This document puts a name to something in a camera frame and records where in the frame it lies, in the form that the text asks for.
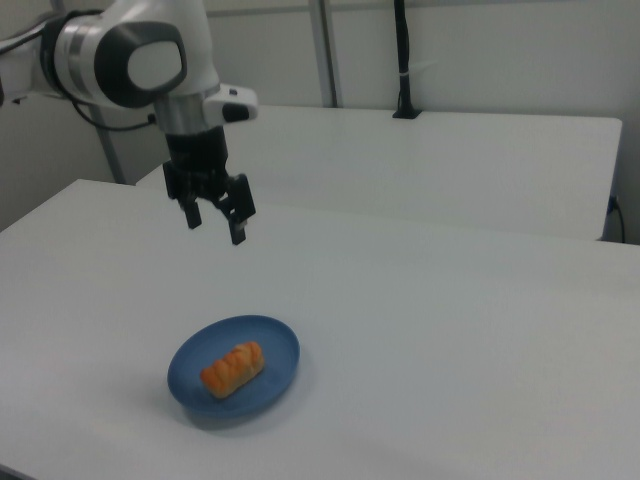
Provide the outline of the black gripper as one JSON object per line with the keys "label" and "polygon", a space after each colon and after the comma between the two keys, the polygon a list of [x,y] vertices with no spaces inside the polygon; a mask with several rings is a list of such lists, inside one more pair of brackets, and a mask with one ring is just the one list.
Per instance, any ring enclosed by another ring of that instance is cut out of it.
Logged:
{"label": "black gripper", "polygon": [[245,227],[256,208],[244,174],[226,171],[228,149],[224,128],[214,127],[193,135],[165,136],[170,160],[163,164],[170,199],[177,199],[189,229],[202,224],[198,198],[215,199],[214,205],[228,221],[231,242],[246,240]]}

